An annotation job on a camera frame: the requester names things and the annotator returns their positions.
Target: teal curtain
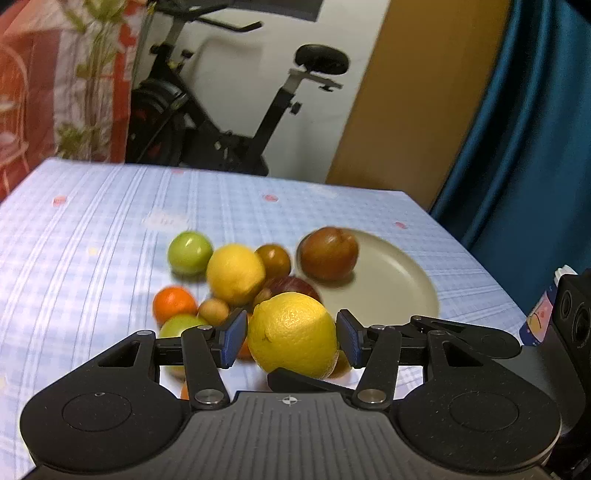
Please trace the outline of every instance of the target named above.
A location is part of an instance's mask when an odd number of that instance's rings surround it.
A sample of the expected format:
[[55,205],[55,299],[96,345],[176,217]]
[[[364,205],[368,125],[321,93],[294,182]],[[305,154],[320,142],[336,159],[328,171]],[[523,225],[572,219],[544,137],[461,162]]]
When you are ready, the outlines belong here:
[[515,0],[495,70],[431,214],[528,312],[591,266],[591,27],[564,0]]

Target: green apple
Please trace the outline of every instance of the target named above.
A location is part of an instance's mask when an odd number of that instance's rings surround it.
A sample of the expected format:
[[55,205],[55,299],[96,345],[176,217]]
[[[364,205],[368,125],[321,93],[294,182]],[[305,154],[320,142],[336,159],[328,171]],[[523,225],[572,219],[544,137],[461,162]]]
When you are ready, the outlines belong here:
[[212,244],[205,235],[187,231],[170,243],[167,257],[177,275],[196,275],[205,271],[212,253]]
[[[175,315],[168,319],[160,329],[160,338],[180,337],[181,333],[188,328],[196,327],[197,325],[208,325],[202,318],[195,315],[181,314]],[[175,377],[184,379],[184,367],[169,366],[168,371]]]

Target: exercise bike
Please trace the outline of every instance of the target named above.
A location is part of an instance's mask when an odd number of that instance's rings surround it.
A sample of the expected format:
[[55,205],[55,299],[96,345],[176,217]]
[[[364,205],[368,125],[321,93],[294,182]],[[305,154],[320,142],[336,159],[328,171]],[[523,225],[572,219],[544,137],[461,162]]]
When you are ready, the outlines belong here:
[[[153,45],[155,55],[150,75],[131,92],[131,114],[126,161],[167,166],[187,166],[206,170],[232,171],[266,176],[269,173],[262,156],[273,132],[287,109],[297,114],[301,103],[292,102],[303,80],[320,84],[331,92],[342,85],[315,73],[341,75],[349,68],[347,55],[324,45],[303,45],[294,62],[303,69],[290,69],[287,81],[271,102],[253,137],[221,131],[209,118],[180,73],[193,52],[183,50],[179,63],[171,61],[176,41],[188,22],[199,22],[234,33],[247,33],[262,27],[255,22],[243,27],[203,18],[223,10],[228,4],[210,7],[181,8],[178,2],[158,0],[148,8],[148,15],[160,12],[173,18],[166,40]],[[191,128],[187,127],[187,118]]]

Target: yellow lemon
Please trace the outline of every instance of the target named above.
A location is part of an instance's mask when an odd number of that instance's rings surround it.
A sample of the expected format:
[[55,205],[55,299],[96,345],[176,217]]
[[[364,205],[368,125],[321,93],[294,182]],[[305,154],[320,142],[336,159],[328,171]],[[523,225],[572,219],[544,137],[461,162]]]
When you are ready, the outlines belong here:
[[267,373],[283,367],[326,378],[339,356],[330,313],[315,299],[292,291],[255,307],[247,340],[252,357]]
[[259,293],[265,281],[265,265],[250,248],[228,244],[213,253],[206,275],[214,297],[239,306]]

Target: blue checkered tablecloth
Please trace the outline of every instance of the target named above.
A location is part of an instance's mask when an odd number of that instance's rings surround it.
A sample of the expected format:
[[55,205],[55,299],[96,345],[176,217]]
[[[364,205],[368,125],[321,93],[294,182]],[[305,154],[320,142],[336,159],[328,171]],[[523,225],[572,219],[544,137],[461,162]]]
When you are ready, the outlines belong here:
[[[268,242],[292,253],[331,224],[401,248],[427,272],[440,316],[517,335],[515,303],[407,195],[173,168],[49,159],[0,205],[0,478],[32,462],[18,419],[33,394],[130,333],[154,329],[153,295],[171,278],[166,249],[183,229],[218,247]],[[201,302],[205,284],[186,284]],[[236,390],[265,390],[253,364],[222,372]],[[341,380],[354,386],[359,372]],[[397,397],[422,381],[401,368]],[[180,384],[163,374],[176,393]]]

